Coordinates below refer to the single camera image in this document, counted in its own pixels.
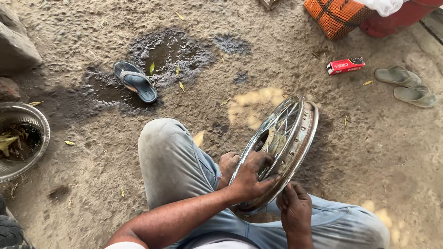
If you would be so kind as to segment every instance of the flip-flop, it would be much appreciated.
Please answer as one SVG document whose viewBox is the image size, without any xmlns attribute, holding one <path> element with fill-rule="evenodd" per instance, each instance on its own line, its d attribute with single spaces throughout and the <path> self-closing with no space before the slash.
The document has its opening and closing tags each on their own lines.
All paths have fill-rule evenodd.
<svg viewBox="0 0 443 249">
<path fill-rule="evenodd" d="M 394 97 L 423 108 L 435 106 L 438 101 L 437 95 L 431 93 L 429 88 L 420 85 L 408 88 L 397 86 L 394 88 Z"/>
<path fill-rule="evenodd" d="M 392 66 L 390 68 L 377 68 L 374 72 L 378 81 L 393 83 L 401 86 L 421 85 L 421 79 L 417 74 L 406 70 L 402 66 Z"/>
<path fill-rule="evenodd" d="M 128 61 L 116 61 L 113 65 L 115 75 L 129 90 L 136 92 L 141 100 L 152 103 L 157 99 L 157 90 L 152 86 L 152 79 Z"/>
</svg>

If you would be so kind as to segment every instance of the light blue jeans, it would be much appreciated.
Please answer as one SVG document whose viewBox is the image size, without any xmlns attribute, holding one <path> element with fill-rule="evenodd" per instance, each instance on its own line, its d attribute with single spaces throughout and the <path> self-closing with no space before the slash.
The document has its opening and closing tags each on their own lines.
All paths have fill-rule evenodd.
<svg viewBox="0 0 443 249">
<path fill-rule="evenodd" d="M 186 128 L 174 119 L 150 121 L 138 140 L 140 167 L 149 209 L 213 192 L 221 176 L 218 165 L 199 149 Z M 389 232 L 370 211 L 312 196 L 312 239 L 317 249 L 387 249 Z M 266 211 L 280 216 L 275 202 Z M 236 233 L 262 249 L 288 248 L 281 221 L 249 223 L 230 209 L 218 213 L 183 240 L 213 231 Z M 177 248 L 181 241 L 168 249 Z"/>
</svg>

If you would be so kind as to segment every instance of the leg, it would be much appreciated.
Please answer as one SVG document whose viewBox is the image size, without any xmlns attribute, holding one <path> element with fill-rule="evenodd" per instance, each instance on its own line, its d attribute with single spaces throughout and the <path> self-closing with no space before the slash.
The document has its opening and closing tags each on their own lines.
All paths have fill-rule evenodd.
<svg viewBox="0 0 443 249">
<path fill-rule="evenodd" d="M 218 165 L 195 145 L 177 120 L 149 122 L 138 142 L 149 209 L 217 189 Z"/>
<path fill-rule="evenodd" d="M 387 249 L 389 232 L 370 211 L 355 205 L 312 199 L 312 239 L 315 248 Z"/>
<path fill-rule="evenodd" d="M 311 229 L 316 249 L 387 249 L 389 232 L 383 222 L 370 211 L 355 205 L 327 201 L 313 195 Z M 275 204 L 264 211 L 280 216 Z M 261 248 L 287 248 L 286 233 L 281 222 L 248 223 L 247 237 Z"/>
</svg>

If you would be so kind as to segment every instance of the man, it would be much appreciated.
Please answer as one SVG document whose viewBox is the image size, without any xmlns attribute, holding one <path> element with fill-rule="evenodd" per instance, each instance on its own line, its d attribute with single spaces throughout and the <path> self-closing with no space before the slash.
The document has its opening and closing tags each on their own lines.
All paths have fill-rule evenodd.
<svg viewBox="0 0 443 249">
<path fill-rule="evenodd" d="M 245 222 L 228 207 L 261 196 L 278 178 L 258 182 L 272 155 L 251 152 L 231 185 L 239 156 L 217 165 L 173 119 L 150 121 L 141 132 L 140 167 L 149 212 L 124 224 L 107 249 L 379 249 L 389 245 L 383 223 L 368 210 L 308 195 L 291 182 L 268 213 L 281 221 Z"/>
</svg>

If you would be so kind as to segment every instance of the dirt ground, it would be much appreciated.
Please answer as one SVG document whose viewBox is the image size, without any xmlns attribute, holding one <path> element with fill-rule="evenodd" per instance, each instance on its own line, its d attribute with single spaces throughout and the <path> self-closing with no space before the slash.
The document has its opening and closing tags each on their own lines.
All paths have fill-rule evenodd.
<svg viewBox="0 0 443 249">
<path fill-rule="evenodd" d="M 320 108 L 299 181 L 316 196 L 373 211 L 389 227 L 390 248 L 443 247 L 443 107 L 421 109 L 396 100 L 392 85 L 363 85 L 375 80 L 376 68 L 399 65 L 443 97 L 443 47 L 419 24 L 382 39 L 355 30 L 329 41 L 298 0 L 270 12 L 257 0 L 2 3 L 21 17 L 43 58 L 13 79 L 23 102 L 45 101 L 37 108 L 49 119 L 50 146 L 38 166 L 0 185 L 36 248 L 104 248 L 119 226 L 147 210 L 137 139 L 148 121 L 180 120 L 218 161 L 241 152 L 282 95 L 293 93 Z M 185 91 L 175 78 L 161 78 L 156 104 L 98 101 L 91 78 L 114 86 L 112 63 L 136 55 L 143 37 L 165 28 L 206 55 L 183 71 Z M 356 56 L 366 62 L 362 69 L 326 73 L 330 61 Z"/>
</svg>

